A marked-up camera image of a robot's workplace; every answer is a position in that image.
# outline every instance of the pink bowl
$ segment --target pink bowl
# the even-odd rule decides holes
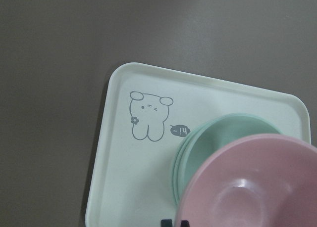
[[[208,158],[182,196],[175,226],[317,227],[317,149],[276,134],[247,136]]]

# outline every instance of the mint green bowl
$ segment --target mint green bowl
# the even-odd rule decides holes
[[[173,190],[178,204],[192,175],[215,151],[226,144],[255,134],[280,134],[268,121],[250,114],[235,113],[219,117],[199,128],[181,145],[173,171]]]

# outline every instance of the cartoon leg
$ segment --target cartoon leg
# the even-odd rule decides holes
[[[163,137],[164,124],[163,122],[149,125],[148,137],[151,141],[158,141]]]
[[[148,127],[147,123],[139,122],[138,124],[134,125],[132,128],[132,134],[135,139],[145,139],[148,135]]]

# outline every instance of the white tray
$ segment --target white tray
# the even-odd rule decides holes
[[[293,95],[140,63],[120,66],[108,85],[86,226],[159,227],[161,219],[174,219],[171,161],[184,134],[173,134],[171,125],[193,130],[237,112],[311,142],[308,111]],[[131,117],[143,130],[133,130]]]

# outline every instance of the cartoon character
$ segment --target cartoon character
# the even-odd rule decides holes
[[[130,92],[130,97],[133,137],[138,140],[146,137],[151,141],[160,140],[164,135],[164,122],[168,118],[173,99],[136,91]]]

